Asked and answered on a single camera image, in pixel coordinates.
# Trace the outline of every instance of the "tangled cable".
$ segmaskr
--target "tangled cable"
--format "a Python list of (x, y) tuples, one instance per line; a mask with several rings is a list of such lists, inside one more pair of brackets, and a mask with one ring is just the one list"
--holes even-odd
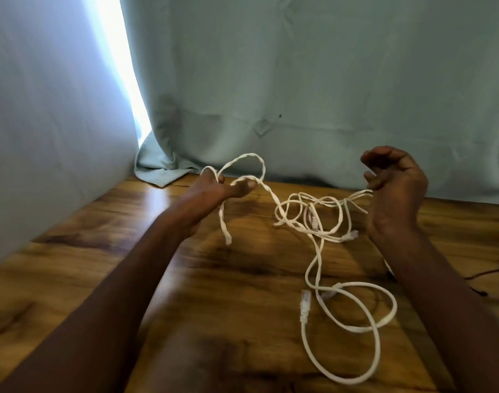
[[(304, 343), (304, 348), (311, 359), (312, 363), (318, 368), (319, 371), (321, 371), (325, 376), (330, 378), (334, 382), (338, 383), (343, 383), (345, 385), (355, 385), (357, 383), (362, 383), (368, 378), (370, 378), (375, 370), (377, 369), (380, 357), (381, 357), (381, 341), (379, 338), (379, 332), (378, 329), (386, 324), (388, 324), (393, 317), (395, 316), (395, 313), (397, 312), (397, 301), (395, 300), (395, 297), (390, 293), (390, 291), (386, 290), (383, 287), (380, 287), (376, 284), (371, 284), (368, 282), (345, 282), (345, 283), (337, 283), (334, 284), (330, 287), (325, 287), (323, 285), (319, 285), (320, 282), (320, 277), (321, 277), (321, 271), (322, 271), (322, 249), (324, 247), (325, 241), (329, 241), (332, 243), (342, 243), (344, 241), (348, 240), (353, 240), (358, 237), (358, 232), (355, 230), (351, 230), (351, 216), (350, 216), (350, 209), (348, 206), (348, 203), (351, 203), (354, 205), (358, 210), (361, 212), (364, 212), (367, 214), (367, 211), (364, 210), (363, 208), (359, 207), (357, 204), (355, 204), (355, 200), (361, 197), (371, 197), (372, 196), (372, 191), (371, 190), (362, 190), (356, 193), (353, 193), (351, 196), (348, 198), (344, 198), (342, 200), (337, 200), (336, 198), (333, 198), (331, 196), (325, 196), (322, 198), (315, 198), (307, 193), (292, 193), (286, 201), (280, 201), (279, 198), (273, 193), (273, 191), (270, 189), (268, 185), (266, 185), (263, 182), (264, 176), (266, 174), (266, 166), (264, 165), (264, 160), (259, 157), (259, 155), (255, 153), (246, 153), (243, 154), (237, 158), (235, 158), (233, 161), (230, 161), (227, 163), (225, 166), (223, 166), (220, 171), (216, 171), (212, 166), (207, 166), (204, 168), (205, 169), (210, 169), (215, 173), (215, 177), (218, 180), (219, 175), (227, 168), (232, 166), (234, 163), (239, 161), (242, 158), (248, 157), (248, 156), (253, 156), (259, 159), (260, 163), (262, 164), (262, 175), (260, 178), (254, 177), (253, 175), (244, 175), (236, 180), (234, 180), (231, 184), (234, 185), (237, 182), (243, 180), (243, 179), (251, 179), (259, 183), (260, 185), (263, 186), (263, 188), (269, 192), (273, 198), (273, 201), (277, 204), (275, 207), (275, 217), (277, 218), (277, 222), (274, 224), (275, 226), (280, 226), (280, 225), (288, 225), (289, 227), (295, 229), (296, 231), (300, 233), (305, 233), (308, 235), (308, 237), (311, 239), (313, 244), (315, 245), (315, 252), (316, 255), (313, 258), (311, 264), (308, 266), (308, 269), (306, 270), (305, 273), (305, 281), (306, 284), (315, 290), (315, 296), (317, 298), (318, 303), (320, 304), (320, 307), (325, 311), (325, 313), (328, 315), (328, 317), (333, 320), (335, 324), (337, 324), (339, 327), (344, 328), (347, 331), (354, 332), (354, 333), (364, 333), (364, 332), (373, 332), (373, 337), (375, 339), (375, 354), (373, 356), (373, 361), (370, 369), (366, 371), (363, 375), (355, 377), (355, 378), (342, 378), (337, 375), (333, 375), (331, 372), (326, 370), (320, 363), (315, 359), (313, 356), (313, 353), (311, 352), (311, 349), (308, 345), (308, 341), (306, 339), (306, 324), (308, 323), (308, 313), (310, 310), (310, 304), (311, 304), (311, 291), (309, 290), (304, 290), (302, 291), (302, 300), (300, 302), (300, 323), (301, 323), (301, 337), (302, 337), (302, 342)], [(300, 206), (300, 211), (295, 216), (294, 218), (288, 218), (288, 211), (289, 211), (289, 206), (290, 204), (299, 204)], [(322, 223), (320, 221), (320, 218), (317, 214), (317, 210), (315, 208), (316, 205), (321, 204), (326, 207), (330, 208), (335, 208), (337, 207), (339, 210), (338, 213), (338, 223), (329, 231), (325, 231), (322, 227)], [(334, 234), (337, 232), (338, 228), (341, 226), (343, 219), (344, 219), (344, 212), (343, 208), (346, 213), (347, 221), (348, 221), (348, 230), (346, 234), (344, 234), (341, 237), (334, 236)], [(222, 232), (224, 233), (224, 237), (226, 238), (226, 244), (229, 245), (231, 244), (232, 238), (230, 233), (227, 231), (226, 224), (224, 223), (224, 203), (220, 205), (220, 210), (219, 210), (219, 218), (220, 218), (220, 227)], [(319, 238), (320, 242), (317, 243), (315, 238)], [(317, 269), (317, 274), (315, 277), (315, 284), (312, 284), (309, 281), (309, 274), (310, 271), (312, 270), (313, 266), (317, 264), (318, 269)], [(372, 314), (368, 310), (368, 308), (360, 301), (359, 298), (357, 298), (355, 295), (351, 294), (348, 291), (345, 291), (344, 289), (346, 287), (369, 287), (369, 288), (374, 288), (379, 291), (384, 292), (386, 295), (388, 295), (391, 299), (392, 307), (391, 311), (389, 312), (388, 315), (384, 316), (378, 323), (375, 322), (373, 319)], [(366, 315), (368, 321), (370, 322), (369, 327), (359, 327), (359, 326), (353, 326), (353, 325), (345, 325), (338, 321), (328, 310), (328, 308), (325, 305), (325, 300), (333, 297), (335, 294), (342, 294), (345, 295), (346, 297), (349, 297), (351, 300), (353, 300), (364, 312)]]

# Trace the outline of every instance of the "curtain fold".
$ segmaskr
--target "curtain fold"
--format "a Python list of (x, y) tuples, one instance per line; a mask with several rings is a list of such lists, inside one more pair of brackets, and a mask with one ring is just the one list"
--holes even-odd
[(139, 178), (256, 152), (270, 179), (358, 189), (388, 144), (430, 196), (499, 203), (499, 0), (121, 3), (154, 126)]

